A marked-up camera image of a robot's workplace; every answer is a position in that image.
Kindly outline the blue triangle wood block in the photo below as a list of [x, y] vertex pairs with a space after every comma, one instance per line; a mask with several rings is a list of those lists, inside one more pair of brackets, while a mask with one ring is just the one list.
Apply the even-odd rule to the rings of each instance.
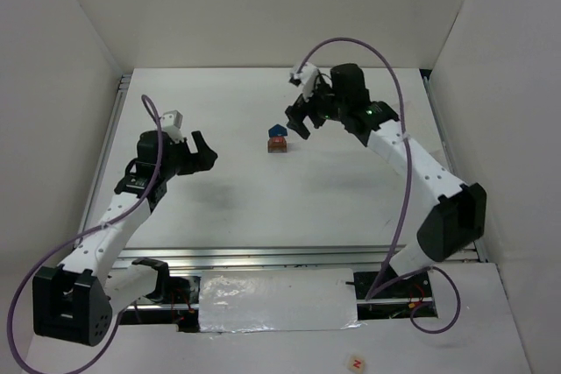
[[268, 136], [270, 138], [286, 137], [288, 135], [288, 130], [281, 124], [275, 124], [268, 130]]

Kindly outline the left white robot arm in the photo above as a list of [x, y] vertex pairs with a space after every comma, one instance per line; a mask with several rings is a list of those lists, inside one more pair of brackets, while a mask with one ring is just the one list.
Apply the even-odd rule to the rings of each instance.
[[36, 335], [96, 346], [106, 336], [111, 319], [132, 302], [160, 302], [168, 295], [169, 266], [153, 258], [137, 258], [120, 275], [113, 265], [132, 235], [147, 221], [175, 176], [210, 170], [218, 155], [200, 131], [192, 134], [191, 152], [184, 137], [146, 131], [139, 137], [137, 156], [117, 183], [100, 220], [55, 267], [41, 267], [32, 280], [33, 328]]

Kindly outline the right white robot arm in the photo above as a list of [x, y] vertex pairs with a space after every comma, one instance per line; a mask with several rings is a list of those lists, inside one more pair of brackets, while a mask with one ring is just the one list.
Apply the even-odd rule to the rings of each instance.
[[425, 216], [415, 237], [393, 253], [383, 281], [441, 263], [481, 238], [486, 217], [486, 191], [450, 173], [402, 127], [398, 113], [383, 101], [373, 101], [362, 69], [356, 64], [333, 67], [324, 77], [307, 63], [294, 67], [290, 82], [300, 88], [287, 107], [288, 128], [310, 136], [304, 121], [315, 128], [340, 122], [364, 147], [384, 159], [406, 181], [406, 194], [417, 194]]

